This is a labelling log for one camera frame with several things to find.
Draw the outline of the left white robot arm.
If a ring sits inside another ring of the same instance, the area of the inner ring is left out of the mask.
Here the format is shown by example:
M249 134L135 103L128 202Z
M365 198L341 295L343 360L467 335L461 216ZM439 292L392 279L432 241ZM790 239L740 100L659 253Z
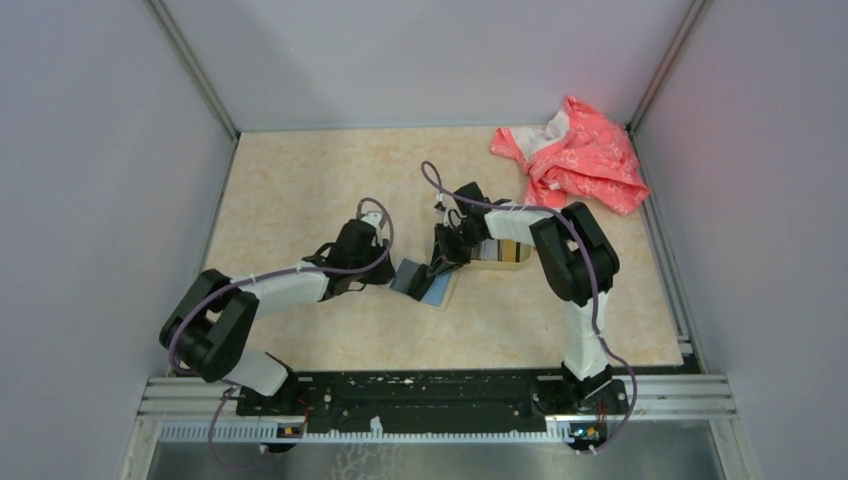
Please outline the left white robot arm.
M390 226L385 215L371 211L347 221L335 241L292 267L240 278L202 272L163 325L160 344L204 381L237 384L277 414L292 411L300 399L296 374L248 346L253 325L294 306L389 284L395 270L383 231Z

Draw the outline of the beige tray of cards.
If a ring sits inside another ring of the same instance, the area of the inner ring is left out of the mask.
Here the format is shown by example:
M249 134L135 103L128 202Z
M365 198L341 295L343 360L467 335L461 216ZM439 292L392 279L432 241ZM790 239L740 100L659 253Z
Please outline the beige tray of cards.
M472 248L471 268L517 271L524 268L533 255L533 247L512 240L484 240Z

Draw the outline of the beige card holder wallet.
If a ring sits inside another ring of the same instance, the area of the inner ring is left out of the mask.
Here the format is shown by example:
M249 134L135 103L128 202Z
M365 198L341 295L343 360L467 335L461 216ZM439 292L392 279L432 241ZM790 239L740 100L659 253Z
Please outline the beige card holder wallet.
M389 289L438 310L448 307L458 276L453 272L427 277L427 266L403 258L395 269Z

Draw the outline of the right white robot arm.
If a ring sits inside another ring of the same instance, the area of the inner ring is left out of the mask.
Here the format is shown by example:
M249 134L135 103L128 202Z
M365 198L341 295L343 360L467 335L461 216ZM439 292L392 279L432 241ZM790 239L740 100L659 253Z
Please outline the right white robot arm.
M563 398L576 412L590 411L612 380L603 339L609 292L620 270L618 255L582 202L556 211L508 200L490 202L470 182L452 192L459 221L434 227L434 248L419 276L430 281L471 261L485 240L513 241L535 249L544 277L563 301L570 328L562 360Z

